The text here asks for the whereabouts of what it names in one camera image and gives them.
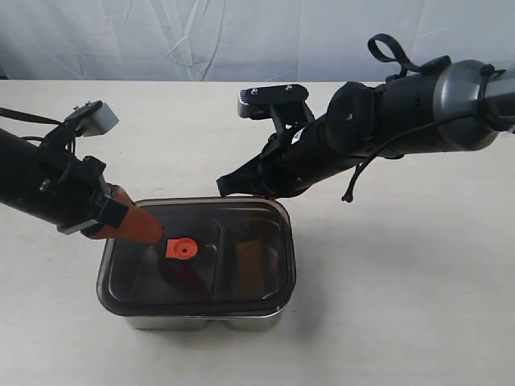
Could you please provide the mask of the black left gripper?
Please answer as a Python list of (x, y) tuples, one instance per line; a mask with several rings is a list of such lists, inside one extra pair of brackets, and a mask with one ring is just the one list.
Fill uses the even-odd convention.
[(163, 226), (134, 204), (126, 191), (107, 183), (105, 164), (93, 156), (73, 158), (55, 178), (45, 176), (35, 193), (34, 216), (63, 234), (91, 240), (121, 239), (154, 244)]

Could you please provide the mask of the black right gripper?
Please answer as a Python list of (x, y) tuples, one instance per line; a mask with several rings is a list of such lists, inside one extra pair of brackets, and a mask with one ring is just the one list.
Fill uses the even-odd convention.
[(289, 128), (272, 134), (262, 151), (218, 178), (222, 197), (233, 194), (276, 200), (301, 195), (322, 180), (322, 130)]

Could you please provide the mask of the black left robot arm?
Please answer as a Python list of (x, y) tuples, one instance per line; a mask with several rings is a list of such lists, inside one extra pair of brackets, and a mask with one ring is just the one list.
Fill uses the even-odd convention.
[(38, 145), (1, 132), (1, 202), (93, 240), (124, 239), (153, 244), (163, 226), (135, 205), (126, 191), (104, 178), (106, 165), (93, 156), (78, 158), (69, 145), (73, 129), (60, 126)]

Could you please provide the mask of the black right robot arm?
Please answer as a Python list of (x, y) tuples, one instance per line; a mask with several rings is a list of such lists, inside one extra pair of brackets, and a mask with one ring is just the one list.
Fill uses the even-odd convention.
[(477, 151), (514, 128), (514, 73), (442, 57), (415, 74), (371, 87), (347, 82), (315, 117), (299, 84), (240, 92), (238, 113), (271, 120), (261, 152), (217, 180), (221, 195), (291, 198), (375, 158)]

